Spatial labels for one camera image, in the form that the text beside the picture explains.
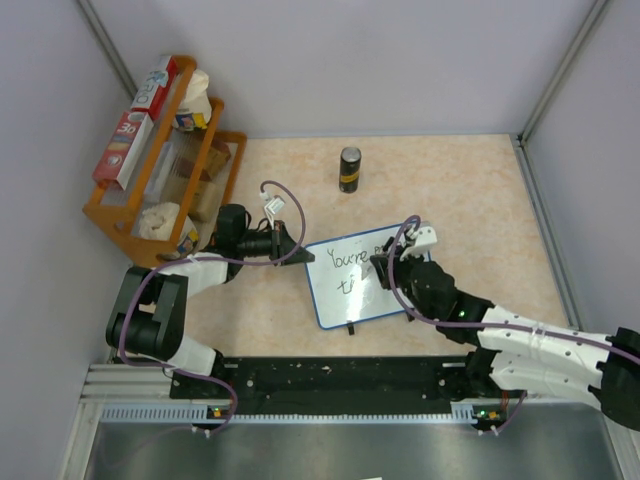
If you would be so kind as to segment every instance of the whiteboard stand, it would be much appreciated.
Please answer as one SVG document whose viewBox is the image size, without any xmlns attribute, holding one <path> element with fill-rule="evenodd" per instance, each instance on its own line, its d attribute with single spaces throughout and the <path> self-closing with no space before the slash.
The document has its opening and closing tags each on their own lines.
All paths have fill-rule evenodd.
<svg viewBox="0 0 640 480">
<path fill-rule="evenodd" d="M 356 323 L 403 311 L 393 293 L 380 286 L 369 261 L 371 255 L 382 253 L 382 247 L 399 227 L 376 228 L 305 247 L 316 257 L 315 262 L 305 264 L 305 270 L 320 328 L 346 326 L 349 335 L 353 335 Z"/>
</svg>

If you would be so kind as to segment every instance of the gray wall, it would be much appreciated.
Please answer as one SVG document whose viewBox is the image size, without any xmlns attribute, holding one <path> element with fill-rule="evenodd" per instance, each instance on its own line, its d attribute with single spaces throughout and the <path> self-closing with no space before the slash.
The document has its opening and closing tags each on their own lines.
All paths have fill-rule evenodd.
<svg viewBox="0 0 640 480">
<path fill-rule="evenodd" d="M 0 478 L 57 475 L 126 259 L 81 212 L 127 102 L 72 1 L 0 16 Z"/>
<path fill-rule="evenodd" d="M 591 329 L 640 328 L 640 2 L 617 0 L 530 153 Z"/>
<path fill-rule="evenodd" d="M 190 53 L 250 136 L 519 132 L 593 0 L 93 0 L 139 81 Z"/>
</svg>

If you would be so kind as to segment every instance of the black can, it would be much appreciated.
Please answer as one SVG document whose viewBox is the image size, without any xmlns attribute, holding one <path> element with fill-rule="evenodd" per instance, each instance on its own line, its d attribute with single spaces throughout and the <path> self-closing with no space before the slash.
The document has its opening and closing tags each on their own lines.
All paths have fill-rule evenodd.
<svg viewBox="0 0 640 480">
<path fill-rule="evenodd" d="M 360 179 L 360 161 L 362 153 L 356 147 L 347 147 L 342 149 L 340 154 L 340 191 L 344 193 L 353 193 L 358 189 L 358 180 Z"/>
</svg>

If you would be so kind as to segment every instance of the table top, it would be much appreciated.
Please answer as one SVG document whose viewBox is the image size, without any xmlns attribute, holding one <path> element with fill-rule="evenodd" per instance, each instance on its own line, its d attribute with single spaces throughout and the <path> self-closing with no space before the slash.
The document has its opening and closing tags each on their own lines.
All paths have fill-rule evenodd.
<svg viewBox="0 0 640 480">
<path fill-rule="evenodd" d="M 362 151 L 360 185 L 338 189 L 345 146 Z M 566 326 L 520 170 L 507 135 L 249 140 L 232 198 L 262 217 L 263 180 L 286 185 L 307 217 L 305 244 L 402 222 L 438 233 L 434 260 L 459 289 L 521 315 Z M 275 193 L 275 187 L 269 187 Z M 280 213 L 292 238 L 297 209 Z M 186 331 L 227 356 L 442 355 L 468 351 L 402 314 L 322 330 L 303 265 L 243 267 L 230 283 L 189 299 Z"/>
</svg>

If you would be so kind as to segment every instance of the red box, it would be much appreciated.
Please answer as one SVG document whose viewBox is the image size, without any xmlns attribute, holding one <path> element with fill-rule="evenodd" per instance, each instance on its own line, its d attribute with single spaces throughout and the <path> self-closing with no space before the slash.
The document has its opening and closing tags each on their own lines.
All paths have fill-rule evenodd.
<svg viewBox="0 0 640 480">
<path fill-rule="evenodd" d="M 133 168 L 152 129 L 153 121 L 149 114 L 124 112 L 93 171 L 95 182 L 102 186 L 115 182 L 123 190 L 127 188 Z"/>
<path fill-rule="evenodd" d="M 153 121 L 157 120 L 177 74 L 178 64 L 174 58 L 171 55 L 160 57 L 158 64 L 151 69 L 138 89 L 131 110 L 146 112 Z"/>
</svg>

